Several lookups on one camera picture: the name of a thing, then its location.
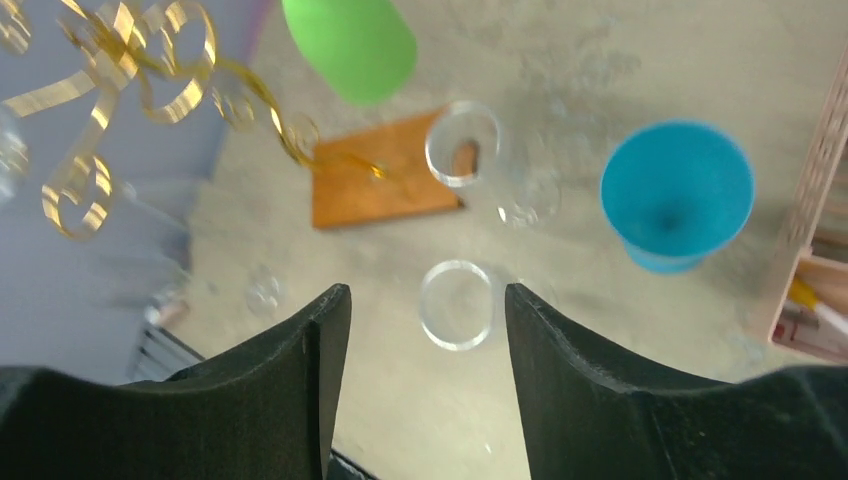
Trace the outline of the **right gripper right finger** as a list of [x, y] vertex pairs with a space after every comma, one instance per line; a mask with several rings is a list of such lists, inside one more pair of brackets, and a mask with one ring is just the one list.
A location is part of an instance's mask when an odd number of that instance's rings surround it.
[[843, 479], [847, 371], [793, 366], [724, 383], [642, 357], [505, 290], [535, 479]]

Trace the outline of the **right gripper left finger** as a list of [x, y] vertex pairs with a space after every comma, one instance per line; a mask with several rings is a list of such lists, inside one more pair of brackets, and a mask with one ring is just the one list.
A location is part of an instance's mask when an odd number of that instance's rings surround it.
[[332, 449], [352, 295], [326, 290], [291, 318], [163, 381], [92, 383], [1, 371], [5, 479], [345, 479]]

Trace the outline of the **clear flute wine glass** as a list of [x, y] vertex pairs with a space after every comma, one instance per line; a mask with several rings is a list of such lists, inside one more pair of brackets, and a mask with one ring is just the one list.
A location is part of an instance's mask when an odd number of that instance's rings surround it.
[[[9, 107], [1, 107], [1, 207], [5, 209], [19, 194], [29, 176], [31, 166], [29, 151], [21, 128], [19, 116]], [[57, 196], [67, 197], [72, 203], [85, 203], [87, 200], [77, 195], [79, 188], [86, 190], [87, 181], [95, 183], [95, 198], [89, 202], [79, 227], [58, 226], [62, 234], [74, 239], [92, 237], [108, 216], [108, 210], [118, 204], [131, 205], [156, 221], [186, 232], [188, 224], [184, 218], [191, 209], [193, 196], [197, 193], [198, 183], [192, 179], [178, 178], [172, 183], [133, 184], [120, 181], [109, 173], [105, 163], [96, 160], [89, 167], [84, 166], [78, 173], [69, 175], [69, 187], [57, 192]]]

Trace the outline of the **blue plastic goblet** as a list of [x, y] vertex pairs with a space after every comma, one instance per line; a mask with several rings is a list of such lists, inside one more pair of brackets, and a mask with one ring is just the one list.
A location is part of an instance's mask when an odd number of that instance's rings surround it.
[[757, 195], [746, 152], [725, 132], [672, 119], [643, 127], [609, 156], [601, 209], [625, 252], [658, 274], [696, 268], [747, 224]]

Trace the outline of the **peach file organizer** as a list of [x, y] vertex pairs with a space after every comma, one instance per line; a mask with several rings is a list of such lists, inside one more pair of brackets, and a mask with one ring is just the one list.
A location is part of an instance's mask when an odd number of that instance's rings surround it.
[[847, 363], [847, 328], [818, 314], [847, 314], [847, 54], [826, 95], [794, 198], [779, 230], [759, 299], [746, 318], [753, 337], [799, 354]]

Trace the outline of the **clear glass back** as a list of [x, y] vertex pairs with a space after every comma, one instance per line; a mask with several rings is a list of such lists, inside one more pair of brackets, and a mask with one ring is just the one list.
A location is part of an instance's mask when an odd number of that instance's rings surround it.
[[560, 212], [562, 187], [540, 136], [493, 106], [447, 104], [429, 127], [424, 153], [439, 183], [465, 203], [485, 205], [505, 225], [536, 226]]

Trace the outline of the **clear glass near left arm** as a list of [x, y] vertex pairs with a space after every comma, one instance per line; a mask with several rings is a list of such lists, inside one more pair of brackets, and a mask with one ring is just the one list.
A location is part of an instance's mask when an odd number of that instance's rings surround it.
[[274, 318], [283, 298], [283, 289], [275, 273], [265, 265], [254, 268], [245, 288], [248, 310], [257, 317]]

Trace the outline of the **green plastic goblet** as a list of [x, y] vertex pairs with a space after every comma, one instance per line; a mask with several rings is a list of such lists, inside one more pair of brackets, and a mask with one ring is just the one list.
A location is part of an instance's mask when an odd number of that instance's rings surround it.
[[290, 34], [301, 55], [343, 100], [378, 104], [411, 77], [416, 37], [387, 0], [285, 0]]

